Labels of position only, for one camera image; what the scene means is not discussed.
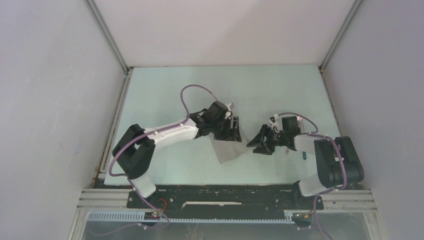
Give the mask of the grey cloth napkin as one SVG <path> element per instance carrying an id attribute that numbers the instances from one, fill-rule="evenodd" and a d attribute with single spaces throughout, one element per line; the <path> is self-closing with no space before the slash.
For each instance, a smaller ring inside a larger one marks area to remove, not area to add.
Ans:
<path id="1" fill-rule="evenodd" d="M 249 140 L 242 129 L 240 130 L 240 136 L 242 142 L 215 140 L 213 134 L 209 135 L 212 147 L 220 164 L 236 160 L 240 156 L 252 152 L 252 149 L 247 147 Z"/>

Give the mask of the fork with pink handle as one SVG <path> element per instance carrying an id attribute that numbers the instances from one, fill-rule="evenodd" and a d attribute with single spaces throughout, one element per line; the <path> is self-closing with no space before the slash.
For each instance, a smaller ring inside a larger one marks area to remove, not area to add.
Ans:
<path id="1" fill-rule="evenodd" d="M 297 119 L 297 125 L 298 125 L 298 127 L 300 128 L 300 130 L 302 131 L 303 129 L 304 129 L 304 127 L 303 127 L 303 124 L 302 124 L 302 120 L 303 120 L 303 118 L 302 117 L 300 117 L 300 116 L 297 116 L 296 117 L 296 119 Z M 287 148 L 286 150 L 285 150 L 285 154 L 286 155 L 288 155 L 289 153 L 290 153 L 290 149 L 289 148 Z"/>

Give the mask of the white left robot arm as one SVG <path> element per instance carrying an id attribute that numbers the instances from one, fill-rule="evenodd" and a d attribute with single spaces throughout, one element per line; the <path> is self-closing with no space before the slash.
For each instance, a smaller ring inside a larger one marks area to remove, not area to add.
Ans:
<path id="1" fill-rule="evenodd" d="M 239 128 L 239 118 L 235 116 L 234 104 L 222 103 L 218 100 L 209 108 L 189 113 L 180 122 L 155 128 L 141 128 L 138 124 L 131 125 L 115 145 L 108 174 L 114 164 L 123 170 L 124 176 L 133 190 L 139 194 L 138 201 L 145 208 L 153 208 L 158 202 L 156 186 L 148 176 L 148 170 L 156 150 L 169 145 L 195 140 L 213 135 L 216 141 L 242 142 Z"/>

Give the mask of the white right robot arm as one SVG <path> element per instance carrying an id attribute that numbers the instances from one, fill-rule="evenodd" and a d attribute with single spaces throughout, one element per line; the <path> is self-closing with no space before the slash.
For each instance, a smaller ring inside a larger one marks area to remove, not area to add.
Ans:
<path id="1" fill-rule="evenodd" d="M 307 117 L 283 112 L 270 117 L 258 134 L 246 145 L 255 154 L 272 155 L 276 147 L 305 152 L 315 156 L 316 173 L 297 182 L 298 191 L 291 194 L 291 204 L 304 209 L 311 196 L 343 190 L 364 180 L 365 171 L 350 137 L 319 134 L 318 126 L 304 132 L 300 125 Z"/>

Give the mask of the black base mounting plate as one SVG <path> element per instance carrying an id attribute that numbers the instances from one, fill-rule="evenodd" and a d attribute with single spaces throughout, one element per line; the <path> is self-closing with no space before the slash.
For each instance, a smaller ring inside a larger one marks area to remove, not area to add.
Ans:
<path id="1" fill-rule="evenodd" d="M 157 185 L 143 202 L 130 191 L 128 209 L 164 209 L 171 218 L 284 219 L 293 211 L 311 212 L 322 207 L 321 198 L 302 196 L 292 184 L 271 185 Z"/>

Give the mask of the right small circuit board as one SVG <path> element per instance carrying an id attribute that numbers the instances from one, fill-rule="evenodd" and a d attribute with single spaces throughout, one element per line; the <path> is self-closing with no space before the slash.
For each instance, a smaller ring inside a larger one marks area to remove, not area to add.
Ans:
<path id="1" fill-rule="evenodd" d="M 303 219 L 308 219 L 308 218 L 312 218 L 313 217 L 313 213 L 309 213 L 309 214 L 294 214 L 292 219 L 294 221 L 301 221 Z"/>

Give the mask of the small circuit board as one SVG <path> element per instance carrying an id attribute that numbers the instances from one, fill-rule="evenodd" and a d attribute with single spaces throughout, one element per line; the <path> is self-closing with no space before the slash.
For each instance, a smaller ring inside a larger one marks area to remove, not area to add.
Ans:
<path id="1" fill-rule="evenodd" d="M 301 221 L 303 219 L 308 219 L 308 218 L 312 218 L 313 217 L 313 213 L 309 213 L 309 214 L 294 214 L 292 219 L 294 221 Z"/>
<path id="2" fill-rule="evenodd" d="M 153 221 L 153 220 L 158 221 L 162 219 L 162 216 L 158 214 L 157 212 L 145 212 L 143 219 L 149 220 L 149 221 Z"/>

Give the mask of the left small circuit board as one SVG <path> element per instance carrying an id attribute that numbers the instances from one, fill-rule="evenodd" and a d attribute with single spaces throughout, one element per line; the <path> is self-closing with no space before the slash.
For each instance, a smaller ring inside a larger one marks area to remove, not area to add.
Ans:
<path id="1" fill-rule="evenodd" d="M 157 212 L 145 212 L 143 219 L 149 220 L 149 221 L 153 221 L 153 220 L 158 221 L 162 219 L 162 216 L 158 214 Z"/>

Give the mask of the right aluminium frame post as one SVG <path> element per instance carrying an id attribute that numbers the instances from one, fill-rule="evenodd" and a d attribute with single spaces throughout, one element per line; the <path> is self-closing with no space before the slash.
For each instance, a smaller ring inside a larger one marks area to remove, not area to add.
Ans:
<path id="1" fill-rule="evenodd" d="M 326 52 L 326 55 L 324 56 L 321 64 L 319 65 L 319 70 L 321 73 L 325 71 L 327 68 L 329 62 L 331 61 L 334 53 L 336 52 L 340 42 L 342 41 L 342 38 L 344 37 L 345 33 L 347 32 L 349 26 L 351 25 L 351 22 L 353 21 L 354 17 L 356 16 L 358 10 L 360 9 L 361 5 L 363 4 L 363 0 L 354 0 L 351 8 L 349 9 L 346 17 L 344 18 L 339 30 L 337 31 L 335 38 L 333 39 L 328 51 Z"/>

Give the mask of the aluminium frame post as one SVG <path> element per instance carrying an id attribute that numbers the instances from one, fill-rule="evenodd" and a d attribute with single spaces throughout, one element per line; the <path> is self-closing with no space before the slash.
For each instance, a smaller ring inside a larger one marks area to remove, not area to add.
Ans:
<path id="1" fill-rule="evenodd" d="M 101 34 L 103 35 L 107 45 L 109 46 L 111 52 L 113 53 L 115 59 L 117 60 L 119 66 L 123 70 L 125 74 L 128 74 L 130 71 L 130 67 L 127 65 L 126 61 L 124 60 L 124 57 L 119 50 L 119 47 L 109 30 L 107 23 L 96 3 L 95 0 L 84 0 L 84 3 L 86 4 L 88 10 L 90 11 L 95 23 L 99 27 L 99 30 Z"/>
<path id="2" fill-rule="evenodd" d="M 331 61 L 334 53 L 336 52 L 340 42 L 342 41 L 342 38 L 344 37 L 345 33 L 347 32 L 349 26 L 351 25 L 351 22 L 353 21 L 354 17 L 356 16 L 358 10 L 360 9 L 361 5 L 363 4 L 363 0 L 354 0 L 351 8 L 349 9 L 346 17 L 344 18 L 339 30 L 337 31 L 335 38 L 333 39 L 328 51 L 326 52 L 326 55 L 324 56 L 321 64 L 319 65 L 319 70 L 321 73 L 325 71 L 327 68 L 329 62 Z"/>

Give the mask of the left aluminium frame post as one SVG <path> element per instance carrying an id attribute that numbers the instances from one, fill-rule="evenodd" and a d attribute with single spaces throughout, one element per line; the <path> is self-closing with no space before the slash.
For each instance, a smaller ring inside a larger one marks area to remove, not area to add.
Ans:
<path id="1" fill-rule="evenodd" d="M 123 70 L 125 74 L 128 74 L 130 71 L 130 67 L 127 65 L 126 61 L 124 60 L 124 57 L 119 50 L 119 47 L 109 30 L 107 23 L 96 3 L 95 0 L 84 0 L 84 3 L 86 4 L 88 10 L 90 11 L 95 23 L 99 27 L 99 30 L 101 34 L 103 35 L 107 45 L 109 46 L 111 52 L 113 53 L 115 59 L 117 60 L 119 66 Z"/>

